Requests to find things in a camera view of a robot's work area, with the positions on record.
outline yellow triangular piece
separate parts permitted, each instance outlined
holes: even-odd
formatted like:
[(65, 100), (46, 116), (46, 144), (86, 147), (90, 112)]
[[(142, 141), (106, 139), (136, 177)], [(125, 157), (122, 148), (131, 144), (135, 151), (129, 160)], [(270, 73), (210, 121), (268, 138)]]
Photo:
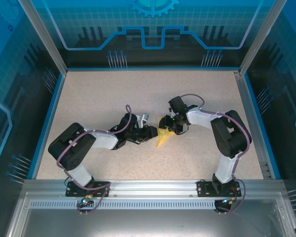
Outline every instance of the yellow triangular piece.
[(169, 131), (168, 129), (162, 129), (158, 128), (158, 143), (157, 147), (160, 147), (163, 143), (168, 141), (170, 137), (174, 135), (173, 131)]

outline speckled work surface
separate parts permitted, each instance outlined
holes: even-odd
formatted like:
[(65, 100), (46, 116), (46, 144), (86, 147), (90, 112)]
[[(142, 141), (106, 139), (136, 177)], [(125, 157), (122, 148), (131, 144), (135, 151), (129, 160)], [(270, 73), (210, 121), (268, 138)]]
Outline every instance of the speckled work surface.
[[(201, 95), (206, 110), (236, 110), (248, 127), (233, 72), (68, 72), (37, 178), (66, 178), (47, 148), (73, 122), (88, 129), (110, 129), (119, 124), (129, 104), (133, 113), (149, 114), (148, 125), (157, 127), (158, 117), (168, 114), (168, 101), (186, 93)], [(200, 103), (193, 97), (184, 101)], [(83, 164), (95, 179), (111, 180), (211, 179), (219, 164), (213, 133), (200, 126), (191, 125), (186, 134), (173, 136), (160, 148), (156, 145), (154, 138), (141, 145), (129, 142), (117, 151), (91, 149)], [(253, 143), (236, 176), (262, 179)]]

